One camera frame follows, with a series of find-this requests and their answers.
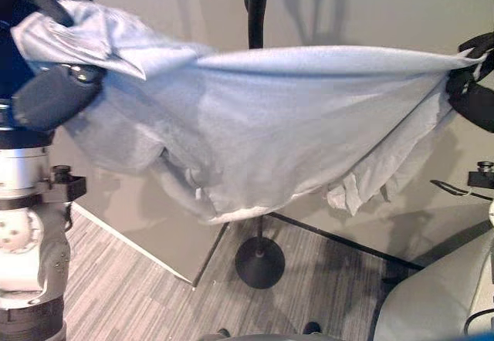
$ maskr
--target metal cylinder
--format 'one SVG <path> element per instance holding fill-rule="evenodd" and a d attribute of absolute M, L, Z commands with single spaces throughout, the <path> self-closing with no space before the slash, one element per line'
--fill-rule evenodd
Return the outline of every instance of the metal cylinder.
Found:
<path fill-rule="evenodd" d="M 33 188 L 49 178 L 49 173 L 44 147 L 0 150 L 0 193 Z"/>

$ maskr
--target shoe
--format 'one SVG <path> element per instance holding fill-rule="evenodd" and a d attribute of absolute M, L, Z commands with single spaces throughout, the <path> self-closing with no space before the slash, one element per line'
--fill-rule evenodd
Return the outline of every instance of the shoe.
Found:
<path fill-rule="evenodd" d="M 321 326 L 316 322 L 308 322 L 305 327 L 303 327 L 303 335 L 311 335 L 313 333 L 321 333 Z"/>
<path fill-rule="evenodd" d="M 221 328 L 218 333 L 224 337 L 232 337 L 230 336 L 230 332 L 227 329 Z"/>

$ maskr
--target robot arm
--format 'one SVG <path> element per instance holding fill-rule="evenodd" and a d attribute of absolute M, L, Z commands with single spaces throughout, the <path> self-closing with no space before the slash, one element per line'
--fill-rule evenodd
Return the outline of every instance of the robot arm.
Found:
<path fill-rule="evenodd" d="M 50 170 L 47 147 L 101 91 L 104 70 L 58 65 L 34 77 L 8 27 L 38 9 L 64 25 L 72 19 L 56 0 L 3 1 L 0 49 L 12 60 L 0 67 L 0 339 L 62 341 L 69 203 L 86 180 L 69 167 Z"/>

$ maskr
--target black strip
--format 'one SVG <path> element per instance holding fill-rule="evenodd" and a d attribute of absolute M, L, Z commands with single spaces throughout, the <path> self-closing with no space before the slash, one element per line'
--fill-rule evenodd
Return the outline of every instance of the black strip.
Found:
<path fill-rule="evenodd" d="M 1 341 L 43 341 L 63 327 L 63 296 L 22 309 L 0 309 Z"/>
<path fill-rule="evenodd" d="M 0 211 L 17 210 L 19 208 L 31 208 L 35 204 L 41 204 L 41 194 L 29 194 L 17 198 L 0 199 Z"/>
<path fill-rule="evenodd" d="M 0 150 L 47 147 L 52 143 L 49 133 L 30 130 L 0 130 Z"/>
<path fill-rule="evenodd" d="M 221 231 L 219 231 L 218 237 L 216 237 L 215 243 L 211 247 L 211 250 L 209 250 L 208 256 L 206 257 L 206 259 L 204 261 L 204 264 L 201 267 L 201 270 L 199 270 L 199 273 L 197 274 L 197 276 L 195 277 L 194 281 L 192 282 L 192 286 L 193 287 L 197 287 L 198 286 L 199 281 L 202 278 L 202 275 L 204 274 L 206 268 L 208 267 L 209 262 L 211 261 L 211 258 L 213 257 L 213 254 L 215 253 L 216 248 L 219 245 L 219 242 L 221 241 L 221 239 L 223 238 L 223 235 L 226 232 L 226 228 L 228 227 L 228 224 L 229 223 L 223 224 L 223 227 L 222 227 Z"/>
<path fill-rule="evenodd" d="M 281 221 L 284 221 L 285 223 L 295 225 L 295 226 L 300 227 L 302 229 L 306 229 L 307 231 L 311 231 L 312 233 L 322 235 L 325 238 L 328 238 L 328 239 L 331 239 L 333 241 L 342 243 L 346 246 L 350 246 L 351 248 L 356 248 L 357 250 L 360 250 L 362 252 L 366 252 L 367 254 L 377 256 L 378 258 L 383 258 L 384 260 L 388 260 L 389 262 L 396 262 L 398 264 L 401 264 L 407 268 L 414 269 L 414 270 L 422 270 L 424 268 L 421 265 L 414 264 L 413 262 L 407 262 L 406 260 L 403 260 L 402 258 L 397 258 L 396 256 L 385 254 L 381 251 L 374 250 L 373 248 L 370 248 L 370 247 L 361 245 L 359 243 L 350 241 L 349 239 L 342 238 L 342 237 L 337 236 L 337 235 L 333 235 L 327 231 L 323 231 L 321 229 L 315 228 L 315 227 L 310 226 L 308 224 L 302 223 L 301 221 L 294 220 L 292 218 L 286 217 L 285 215 L 278 214 L 277 212 L 270 212 L 267 215 L 271 216 L 273 218 L 279 219 Z"/>

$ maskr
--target black knob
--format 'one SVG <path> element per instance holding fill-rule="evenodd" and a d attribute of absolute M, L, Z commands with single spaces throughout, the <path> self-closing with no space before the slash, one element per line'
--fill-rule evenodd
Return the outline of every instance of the black knob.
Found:
<path fill-rule="evenodd" d="M 72 168 L 68 165 L 54 166 L 52 167 L 52 171 L 55 183 L 67 183 L 72 180 L 72 175 L 70 175 Z"/>
<path fill-rule="evenodd" d="M 492 167 L 494 167 L 494 162 L 491 161 L 480 161 L 477 163 L 478 169 L 482 173 L 489 173 L 492 171 Z"/>

